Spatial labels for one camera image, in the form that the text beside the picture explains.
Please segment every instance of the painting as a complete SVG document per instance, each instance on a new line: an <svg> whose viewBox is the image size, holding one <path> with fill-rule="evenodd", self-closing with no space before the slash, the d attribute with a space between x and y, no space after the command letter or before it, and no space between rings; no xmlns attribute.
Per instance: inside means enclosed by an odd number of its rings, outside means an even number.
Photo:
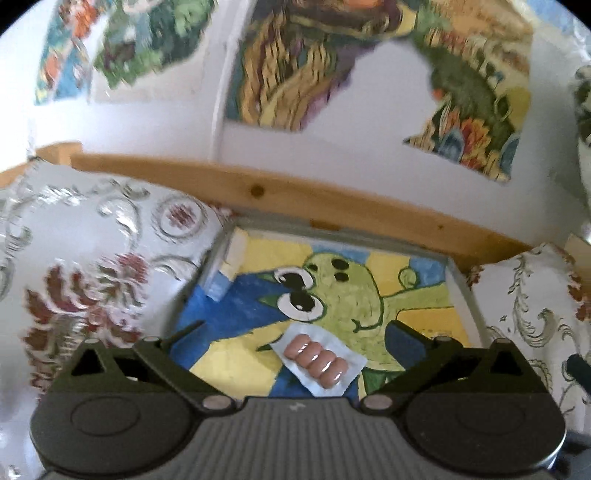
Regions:
<svg viewBox="0 0 591 480"><path fill-rule="evenodd" d="M173 96L179 89L193 91L201 58L198 65L189 65L184 72L188 76L180 75L175 88L167 84L165 71L195 57L214 7L214 0L114 0L94 61L98 84L94 97L125 100L126 95L133 96L132 88L140 79L149 79L141 86L144 90L168 90Z"/></svg>
<svg viewBox="0 0 591 480"><path fill-rule="evenodd" d="M530 104L532 28L506 0L259 0L226 117L301 131L350 83L356 59L403 38L431 64L439 103L405 143L509 180Z"/></svg>
<svg viewBox="0 0 591 480"><path fill-rule="evenodd" d="M428 258L251 236L221 301L201 287L190 296L177 328L197 319L204 325L179 341L171 357L236 398L307 397L270 343L292 322L311 322L368 359L346 392L359 399L404 371L388 340L391 321L469 344L444 272L444 264Z"/></svg>
<svg viewBox="0 0 591 480"><path fill-rule="evenodd" d="M35 104L87 95L92 75L87 41L112 0L59 0L47 29Z"/></svg>

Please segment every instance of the floral pillow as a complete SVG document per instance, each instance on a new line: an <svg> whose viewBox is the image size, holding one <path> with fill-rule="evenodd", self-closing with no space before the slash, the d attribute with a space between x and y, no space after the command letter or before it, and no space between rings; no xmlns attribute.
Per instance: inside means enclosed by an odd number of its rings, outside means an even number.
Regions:
<svg viewBox="0 0 591 480"><path fill-rule="evenodd" d="M0 465L29 476L34 399L80 342L164 333L227 213L43 161L0 190Z"/></svg>
<svg viewBox="0 0 591 480"><path fill-rule="evenodd" d="M582 290L574 259L541 245L474 268L469 284L490 340L512 340L554 397L568 428L591 433L589 399L566 372L574 353L591 362L591 299Z"/></svg>

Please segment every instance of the frog nostril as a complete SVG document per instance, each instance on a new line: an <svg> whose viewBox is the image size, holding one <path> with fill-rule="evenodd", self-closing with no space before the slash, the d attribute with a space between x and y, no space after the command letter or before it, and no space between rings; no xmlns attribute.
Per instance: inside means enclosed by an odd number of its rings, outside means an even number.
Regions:
<svg viewBox="0 0 591 480"><path fill-rule="evenodd" d="M349 281L349 276L346 273L337 272L335 273L335 280L340 282Z"/></svg>
<svg viewBox="0 0 591 480"><path fill-rule="evenodd" d="M333 258L330 263L337 270L347 270L349 268L349 263L342 258Z"/></svg>

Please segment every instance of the wood knot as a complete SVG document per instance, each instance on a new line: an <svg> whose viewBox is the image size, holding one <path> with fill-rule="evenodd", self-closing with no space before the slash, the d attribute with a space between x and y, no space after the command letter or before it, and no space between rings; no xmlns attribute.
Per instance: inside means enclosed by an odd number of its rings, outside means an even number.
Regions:
<svg viewBox="0 0 591 480"><path fill-rule="evenodd" d="M262 185L259 185L258 183L255 183L252 187L251 187L251 195L253 198L259 199L261 198L263 195L265 194L265 187Z"/></svg>

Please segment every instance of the white wall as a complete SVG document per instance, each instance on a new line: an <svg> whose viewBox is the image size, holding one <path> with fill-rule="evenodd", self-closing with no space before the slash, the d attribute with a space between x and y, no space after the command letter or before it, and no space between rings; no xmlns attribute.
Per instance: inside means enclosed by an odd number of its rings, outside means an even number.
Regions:
<svg viewBox="0 0 591 480"><path fill-rule="evenodd" d="M0 168L24 159L27 132L33 130L37 145L79 140L91 152L218 159L339 183L439 210L532 244L563 244L587 215L568 89L581 59L565 54L547 35L534 39L532 107L512 180L498 184L402 144L421 131L434 111L428 65L403 41L383 44L359 59L351 86L304 132L219 123L248 2L220 3L202 87L193 100L88 105L81 99L33 108L52 7L53 0L43 0L0 38Z"/></svg>

